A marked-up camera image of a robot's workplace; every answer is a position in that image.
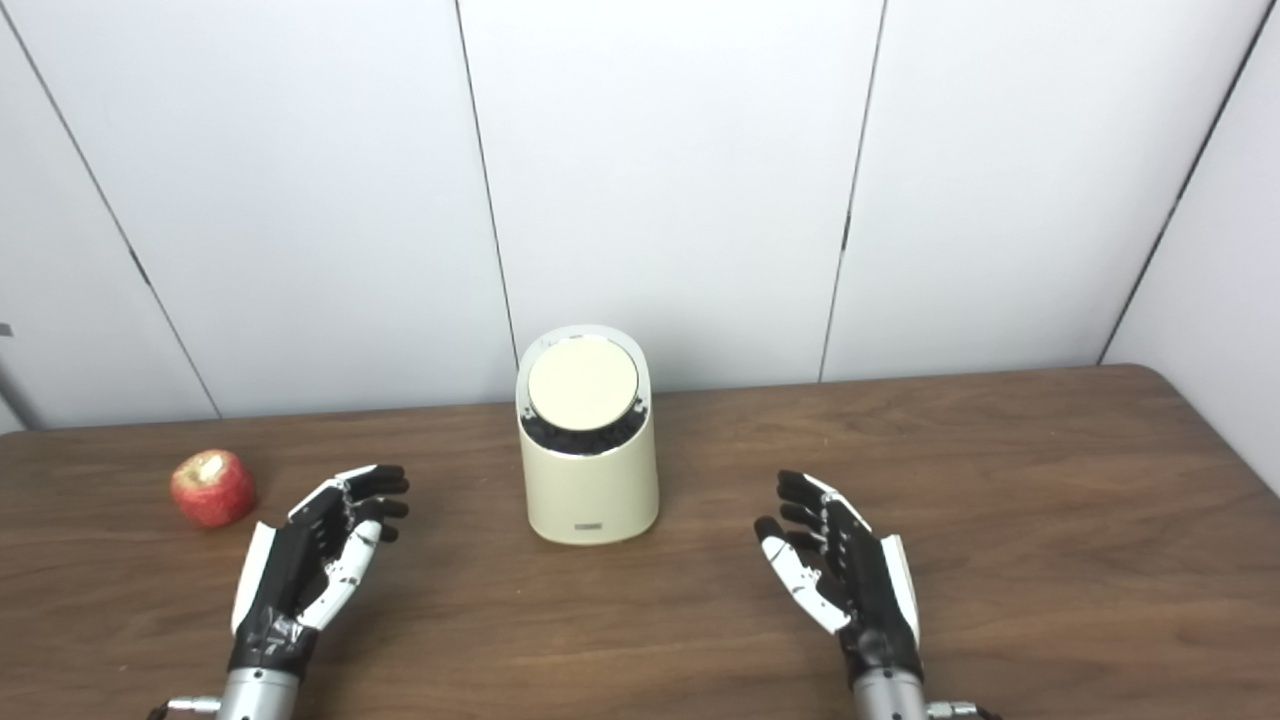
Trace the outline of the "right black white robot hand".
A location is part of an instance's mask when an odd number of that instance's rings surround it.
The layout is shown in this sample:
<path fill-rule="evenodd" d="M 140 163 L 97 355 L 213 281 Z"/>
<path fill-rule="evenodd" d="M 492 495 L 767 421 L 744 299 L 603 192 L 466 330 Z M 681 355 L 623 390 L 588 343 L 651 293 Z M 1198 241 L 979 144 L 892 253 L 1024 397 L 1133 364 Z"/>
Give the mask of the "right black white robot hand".
<path fill-rule="evenodd" d="M 919 607 L 900 536 L 879 537 L 835 487 L 781 470 L 777 518 L 754 523 L 765 561 L 794 602 L 844 655 L 847 678 L 901 671 L 924 678 Z"/>

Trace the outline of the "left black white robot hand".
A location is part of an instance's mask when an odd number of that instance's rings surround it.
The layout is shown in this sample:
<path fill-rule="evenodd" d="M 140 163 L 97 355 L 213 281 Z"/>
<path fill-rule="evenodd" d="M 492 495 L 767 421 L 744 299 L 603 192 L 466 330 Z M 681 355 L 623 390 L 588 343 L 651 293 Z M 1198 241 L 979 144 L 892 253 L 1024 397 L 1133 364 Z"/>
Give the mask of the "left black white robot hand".
<path fill-rule="evenodd" d="M 302 680 L 319 638 L 362 584 L 372 557 L 408 515 L 398 465 L 366 465 L 321 482 L 279 527 L 257 523 L 230 616 L 228 671 L 262 669 Z"/>

